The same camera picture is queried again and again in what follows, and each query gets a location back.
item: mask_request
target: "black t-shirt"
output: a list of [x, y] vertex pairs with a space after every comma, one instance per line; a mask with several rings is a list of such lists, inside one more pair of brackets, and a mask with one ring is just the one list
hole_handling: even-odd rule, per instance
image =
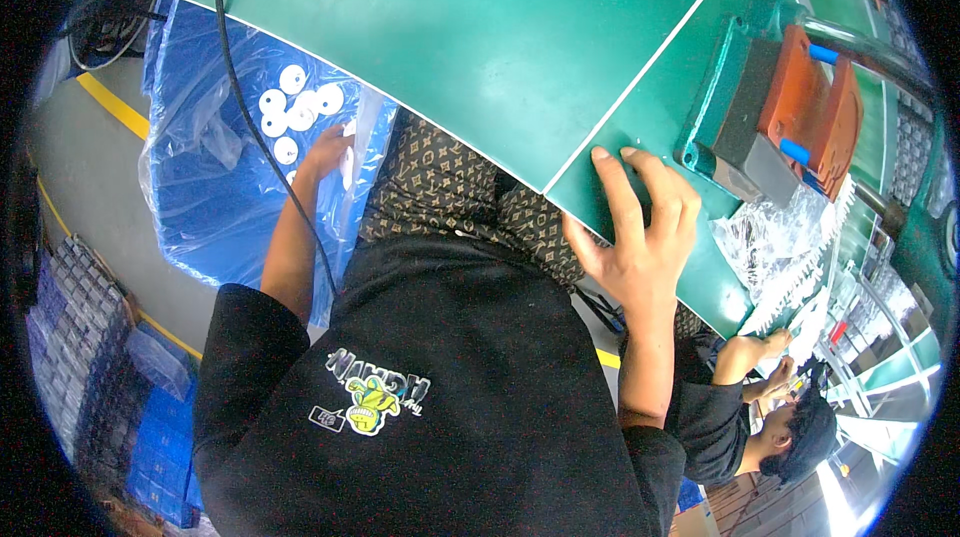
[[693, 339], [678, 343], [663, 428], [687, 452], [683, 475], [702, 485], [718, 485], [737, 474], [750, 431], [744, 422], [743, 384], [711, 384], [704, 349]]
[[565, 291], [457, 237], [358, 248], [313, 347], [283, 305], [225, 285], [194, 423], [224, 537], [666, 534], [685, 459], [620, 428]]

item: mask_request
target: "graphic print on t-shirt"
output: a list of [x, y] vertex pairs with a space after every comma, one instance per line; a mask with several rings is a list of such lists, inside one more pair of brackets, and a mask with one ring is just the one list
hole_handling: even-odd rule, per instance
[[401, 408], [407, 408], [414, 416], [420, 416], [422, 402], [430, 389], [430, 379], [417, 375], [380, 368], [358, 360], [356, 354], [340, 348], [327, 355], [324, 366], [350, 394], [352, 405], [345, 410], [341, 405], [331, 412], [315, 405], [307, 418], [327, 430], [339, 433], [344, 421], [361, 435], [372, 437], [380, 432], [387, 416], [398, 416]]

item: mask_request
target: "green table surface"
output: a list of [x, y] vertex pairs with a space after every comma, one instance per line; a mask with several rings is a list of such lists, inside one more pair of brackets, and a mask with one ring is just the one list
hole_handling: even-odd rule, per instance
[[[723, 16], [758, 15], [774, 1], [226, 0], [226, 7], [382, 90], [612, 237], [590, 146], [638, 146], [673, 164]], [[820, 3], [811, 2], [818, 12]], [[821, 17], [843, 23], [863, 15], [863, 5]], [[861, 77], [861, 87], [871, 80]], [[867, 109], [871, 117], [875, 110]], [[869, 155], [857, 163], [868, 176], [883, 167], [883, 156], [871, 153], [885, 152], [877, 135], [865, 124]], [[707, 221], [729, 216], [739, 202], [687, 177], [703, 206], [678, 296], [730, 336], [752, 306]]]

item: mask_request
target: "blue handle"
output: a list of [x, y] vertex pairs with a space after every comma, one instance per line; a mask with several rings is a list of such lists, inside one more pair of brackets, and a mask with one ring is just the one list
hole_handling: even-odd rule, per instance
[[810, 45], [810, 57], [817, 62], [826, 62], [831, 66], [837, 63], [837, 52], [821, 47], [820, 45]]
[[801, 166], [810, 165], [810, 152], [802, 145], [794, 143], [790, 139], [780, 140], [780, 150], [790, 159], [796, 159]]

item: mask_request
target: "red object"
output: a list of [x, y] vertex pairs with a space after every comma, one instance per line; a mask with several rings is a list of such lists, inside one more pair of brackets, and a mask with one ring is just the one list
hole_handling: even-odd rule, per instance
[[[854, 66], [837, 57], [833, 83], [810, 58], [810, 39], [798, 25], [783, 32], [783, 45], [756, 129], [780, 146], [790, 139], [810, 153], [807, 170], [832, 202], [854, 159], [863, 124], [863, 102]], [[791, 164], [804, 175], [798, 162]]]
[[838, 322], [834, 325], [833, 330], [830, 332], [830, 342], [834, 345], [837, 344], [837, 341], [840, 340], [840, 337], [843, 336], [843, 333], [847, 330], [847, 323], [844, 321]]

